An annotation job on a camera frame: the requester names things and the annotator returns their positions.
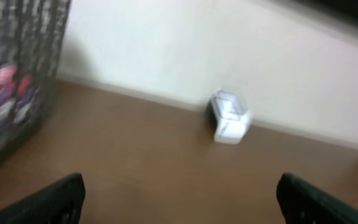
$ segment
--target wall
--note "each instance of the wall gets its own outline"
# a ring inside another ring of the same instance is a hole
[[[358,30],[300,12],[262,0],[74,0],[60,72],[195,106],[233,86],[259,121],[358,145]]]

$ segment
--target small white object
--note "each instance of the small white object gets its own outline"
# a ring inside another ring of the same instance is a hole
[[[238,144],[252,121],[251,112],[242,106],[238,97],[229,91],[219,90],[211,98],[216,118],[214,140],[226,144]]]

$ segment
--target basket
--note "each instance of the basket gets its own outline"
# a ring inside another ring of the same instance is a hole
[[[0,0],[0,163],[53,101],[70,0]]]

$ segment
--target white baseboard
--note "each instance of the white baseboard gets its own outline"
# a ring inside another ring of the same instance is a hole
[[[90,80],[87,78],[75,77],[73,75],[67,75],[67,74],[62,74],[62,73],[60,73],[57,78],[59,80],[72,82],[72,83],[76,83],[79,85],[88,86],[91,88],[96,88],[96,89],[105,90],[105,91],[111,91],[114,93],[131,96],[134,98],[140,98],[142,100],[153,101],[156,103],[161,103],[164,105],[173,106],[176,108],[181,108],[181,109],[190,110],[190,111],[202,112],[205,110],[205,106],[207,103],[206,102],[205,105],[194,105],[194,104],[183,102],[183,101],[173,100],[171,98],[166,98],[163,96],[153,95],[150,93],[144,93],[144,92],[138,91],[138,90],[124,88],[124,87],[109,84],[109,83],[102,83],[102,82]],[[279,131],[279,132],[291,134],[294,136],[300,136],[303,138],[313,139],[316,141],[326,142],[326,143],[334,144],[337,146],[343,146],[343,147],[348,147],[351,149],[358,150],[358,143],[356,143],[356,142],[351,142],[351,141],[346,141],[343,139],[337,139],[337,138],[332,138],[329,136],[323,136],[323,135],[319,135],[319,134],[315,134],[315,133],[310,133],[307,131],[283,126],[280,124],[275,124],[275,123],[272,123],[270,121],[266,121],[263,119],[255,118],[252,122],[252,125],[258,126],[261,128],[272,129],[274,131]]]

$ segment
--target floor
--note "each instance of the floor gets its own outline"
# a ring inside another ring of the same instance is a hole
[[[71,83],[45,126],[0,167],[0,208],[72,172],[81,223],[284,223],[283,172],[358,208],[358,151],[251,127],[218,144],[203,115]]]

